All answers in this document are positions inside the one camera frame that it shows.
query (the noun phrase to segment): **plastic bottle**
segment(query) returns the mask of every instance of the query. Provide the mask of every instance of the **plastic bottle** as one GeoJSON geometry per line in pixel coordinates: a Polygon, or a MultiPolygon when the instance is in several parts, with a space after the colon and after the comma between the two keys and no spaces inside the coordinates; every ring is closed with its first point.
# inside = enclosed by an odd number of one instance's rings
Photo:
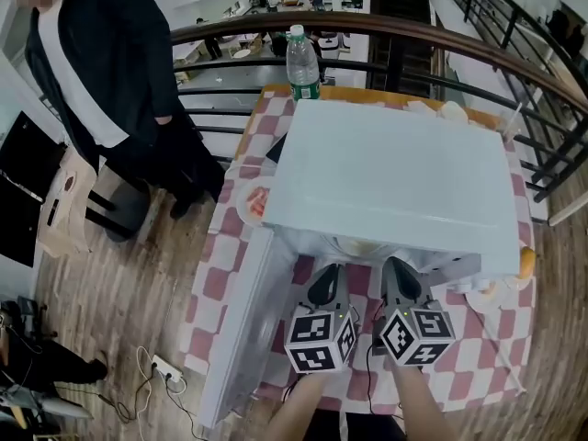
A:
{"type": "Polygon", "coordinates": [[[317,99],[321,93],[319,63],[312,43],[304,35],[302,25],[290,28],[286,68],[290,90],[295,101],[317,99]]]}

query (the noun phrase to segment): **bread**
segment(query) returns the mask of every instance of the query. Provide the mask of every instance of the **bread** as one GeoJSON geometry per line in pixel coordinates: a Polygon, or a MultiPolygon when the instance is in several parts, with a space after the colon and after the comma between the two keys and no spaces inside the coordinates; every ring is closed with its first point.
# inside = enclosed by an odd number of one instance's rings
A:
{"type": "Polygon", "coordinates": [[[521,249],[521,269],[517,276],[519,279],[529,279],[533,276],[536,257],[535,252],[528,246],[521,249]]]}

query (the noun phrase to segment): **checkered tablecloth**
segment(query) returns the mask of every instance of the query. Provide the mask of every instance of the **checkered tablecloth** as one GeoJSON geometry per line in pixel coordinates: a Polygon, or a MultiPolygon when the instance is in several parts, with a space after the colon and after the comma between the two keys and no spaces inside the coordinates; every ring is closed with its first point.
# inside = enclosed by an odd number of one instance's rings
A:
{"type": "MultiPolygon", "coordinates": [[[[238,276],[252,228],[244,224],[235,208],[239,191],[251,179],[272,176],[276,168],[265,155],[274,142],[288,131],[294,112],[289,96],[264,92],[244,154],[233,162],[215,209],[192,288],[186,322],[182,327],[180,350],[185,365],[206,375],[211,350],[221,331],[232,286],[238,276]]],[[[534,247],[533,230],[525,194],[525,180],[512,143],[505,145],[511,169],[520,240],[534,247]]],[[[315,260],[300,256],[291,286],[310,277],[315,260]]],[[[350,300],[360,319],[358,340],[348,368],[332,377],[320,406],[324,409],[367,413],[368,373],[366,354],[371,345],[372,320],[379,309],[381,270],[347,265],[350,300]]],[[[515,397],[531,346],[536,283],[514,292],[501,309],[486,315],[474,312],[461,294],[438,286],[433,294],[449,312],[457,341],[424,374],[435,400],[444,411],[459,410],[515,397]]],[[[296,375],[284,350],[289,316],[280,322],[267,362],[260,396],[281,399],[296,375]]],[[[375,413],[400,413],[398,394],[391,375],[390,359],[371,356],[371,399],[375,413]]]]}

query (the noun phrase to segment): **black cable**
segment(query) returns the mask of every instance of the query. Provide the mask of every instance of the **black cable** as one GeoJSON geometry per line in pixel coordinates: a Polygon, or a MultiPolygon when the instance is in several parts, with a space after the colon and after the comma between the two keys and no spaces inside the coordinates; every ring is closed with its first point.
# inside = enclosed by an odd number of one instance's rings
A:
{"type": "Polygon", "coordinates": [[[289,395],[292,393],[292,391],[294,390],[294,388],[296,387],[296,384],[299,383],[299,381],[304,377],[304,374],[299,374],[298,377],[296,378],[296,380],[294,380],[294,382],[292,382],[288,388],[286,389],[286,391],[284,392],[284,397],[282,397],[282,403],[284,403],[286,401],[286,398],[289,397],[289,395]]]}
{"type": "MultiPolygon", "coordinates": [[[[367,400],[369,401],[369,412],[370,412],[372,415],[375,415],[375,413],[374,413],[374,409],[373,409],[373,408],[372,408],[372,406],[371,406],[371,394],[369,393],[369,392],[371,391],[371,372],[370,372],[370,370],[369,370],[369,352],[371,351],[371,348],[373,348],[373,347],[374,347],[374,344],[372,343],[372,344],[369,346],[369,348],[367,349],[367,353],[366,353],[366,368],[367,368],[367,400]]],[[[401,416],[399,416],[399,415],[392,414],[392,416],[393,416],[394,418],[398,418],[399,420],[403,420],[403,421],[404,421],[404,418],[402,418],[402,417],[401,417],[401,416]]]]}
{"type": "Polygon", "coordinates": [[[174,398],[172,397],[172,394],[169,392],[169,387],[168,387],[168,385],[167,385],[167,381],[168,381],[169,379],[170,379],[169,377],[166,377],[166,378],[165,378],[165,393],[167,393],[167,396],[168,396],[168,397],[170,398],[170,400],[171,400],[171,401],[174,403],[174,405],[175,405],[177,408],[179,408],[179,409],[180,409],[182,412],[184,412],[184,413],[187,415],[187,417],[190,419],[190,432],[192,433],[192,436],[193,436],[195,439],[199,440],[199,441],[209,441],[209,440],[208,440],[208,439],[206,439],[206,438],[203,438],[203,437],[198,437],[198,436],[196,436],[196,435],[194,434],[194,420],[192,419],[192,415],[190,414],[190,412],[189,412],[188,410],[186,410],[186,409],[184,408],[184,406],[182,405],[182,401],[181,401],[181,400],[179,400],[179,399],[178,399],[178,401],[179,401],[179,404],[178,404],[178,403],[177,403],[177,402],[174,400],[174,398]]]}
{"type": "MultiPolygon", "coordinates": [[[[20,335],[12,328],[12,327],[3,327],[4,330],[6,330],[6,338],[7,336],[7,331],[10,330],[15,336],[18,337],[18,339],[23,343],[24,346],[26,346],[28,348],[28,350],[33,354],[33,355],[41,355],[43,353],[43,349],[40,346],[37,346],[37,348],[39,349],[39,351],[35,351],[33,348],[31,348],[27,342],[25,340],[23,340],[20,335]]],[[[25,374],[25,377],[22,379],[22,382],[20,384],[17,385],[17,389],[12,391],[10,390],[11,388],[6,388],[2,391],[2,397],[5,397],[7,395],[7,393],[10,393],[10,395],[14,395],[16,394],[19,390],[21,390],[24,386],[25,386],[25,382],[27,382],[27,378],[28,378],[28,374],[30,373],[31,368],[33,367],[33,359],[34,356],[31,357],[30,359],[30,363],[28,364],[28,369],[27,369],[27,373],[25,374]]],[[[7,377],[9,380],[12,380],[13,384],[15,383],[15,381],[8,377],[8,375],[2,371],[3,374],[5,375],[5,377],[7,377]]]]}
{"type": "Polygon", "coordinates": [[[376,309],[376,313],[374,313],[374,317],[373,317],[373,319],[371,319],[372,322],[376,321],[376,317],[378,316],[378,312],[382,308],[383,305],[384,305],[384,299],[382,299],[382,302],[379,304],[379,307],[376,309]]]}
{"type": "Polygon", "coordinates": [[[355,322],[353,322],[353,325],[356,325],[361,320],[361,318],[359,317],[359,312],[357,311],[357,309],[354,306],[350,305],[349,307],[351,307],[353,309],[353,312],[356,313],[357,320],[355,322]]]}
{"type": "Polygon", "coordinates": [[[71,392],[82,392],[82,393],[87,393],[89,395],[96,395],[98,399],[100,399],[106,405],[109,405],[110,407],[112,407],[114,409],[114,411],[117,414],[117,417],[119,418],[119,420],[122,424],[129,424],[129,423],[137,420],[137,402],[139,399],[139,392],[141,391],[141,389],[143,387],[145,387],[145,384],[147,384],[148,382],[151,382],[153,380],[153,378],[155,377],[155,373],[153,372],[154,369],[155,369],[155,365],[152,364],[151,365],[151,376],[148,379],[144,380],[143,383],[135,390],[134,403],[133,403],[133,411],[134,411],[133,414],[131,414],[131,412],[127,408],[127,406],[124,403],[122,403],[121,401],[113,402],[111,399],[102,395],[101,393],[91,392],[89,390],[69,389],[67,387],[62,387],[62,386],[55,386],[55,388],[62,389],[62,390],[69,390],[71,392]]]}

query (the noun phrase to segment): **hand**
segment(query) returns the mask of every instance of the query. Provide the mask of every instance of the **hand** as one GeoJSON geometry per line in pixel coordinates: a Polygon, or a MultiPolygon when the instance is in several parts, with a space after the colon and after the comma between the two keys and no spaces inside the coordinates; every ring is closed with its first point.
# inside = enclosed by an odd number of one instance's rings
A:
{"type": "Polygon", "coordinates": [[[155,121],[160,126],[165,126],[165,124],[169,124],[170,122],[172,122],[172,118],[173,116],[164,116],[162,118],[155,118],[155,121]]]}

